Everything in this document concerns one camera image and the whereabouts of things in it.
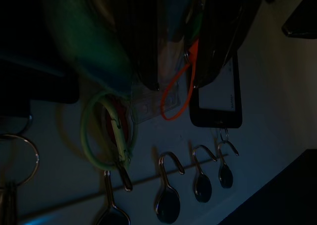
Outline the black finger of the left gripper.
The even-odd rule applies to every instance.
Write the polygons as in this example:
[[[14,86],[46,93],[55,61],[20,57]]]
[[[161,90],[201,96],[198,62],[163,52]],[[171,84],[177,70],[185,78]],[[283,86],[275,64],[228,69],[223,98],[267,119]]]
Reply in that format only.
[[[290,38],[317,38],[317,0],[302,0],[282,26]]]

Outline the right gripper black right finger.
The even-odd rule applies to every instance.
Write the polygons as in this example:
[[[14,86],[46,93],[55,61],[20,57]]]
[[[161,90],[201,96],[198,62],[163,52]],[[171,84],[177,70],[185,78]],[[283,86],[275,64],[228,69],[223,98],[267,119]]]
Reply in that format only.
[[[212,83],[244,42],[262,0],[206,0],[194,86]]]

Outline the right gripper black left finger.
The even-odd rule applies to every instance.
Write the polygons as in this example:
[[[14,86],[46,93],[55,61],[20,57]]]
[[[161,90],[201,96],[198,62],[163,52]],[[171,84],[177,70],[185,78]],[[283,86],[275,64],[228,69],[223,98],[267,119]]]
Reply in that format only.
[[[117,0],[117,30],[140,81],[158,90],[157,0]]]

